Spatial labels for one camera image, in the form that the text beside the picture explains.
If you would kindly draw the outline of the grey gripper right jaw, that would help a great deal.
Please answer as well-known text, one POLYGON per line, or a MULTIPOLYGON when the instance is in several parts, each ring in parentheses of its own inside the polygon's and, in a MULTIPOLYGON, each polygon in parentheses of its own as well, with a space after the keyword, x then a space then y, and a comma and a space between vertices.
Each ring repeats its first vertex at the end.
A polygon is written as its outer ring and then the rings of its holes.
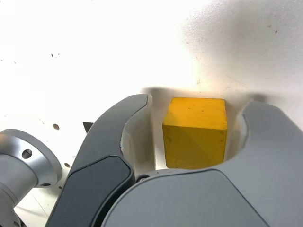
POLYGON ((242 110, 241 151, 214 167, 162 170, 124 192, 104 227, 300 227, 303 133, 278 107, 242 110))

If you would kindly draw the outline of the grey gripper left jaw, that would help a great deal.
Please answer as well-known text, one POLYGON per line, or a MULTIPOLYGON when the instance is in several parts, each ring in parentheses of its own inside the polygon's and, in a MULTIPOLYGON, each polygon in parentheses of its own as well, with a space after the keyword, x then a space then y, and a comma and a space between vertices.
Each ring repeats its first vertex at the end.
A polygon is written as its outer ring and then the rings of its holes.
POLYGON ((92 124, 47 226, 99 227, 118 197, 153 170, 152 96, 132 95, 92 124))

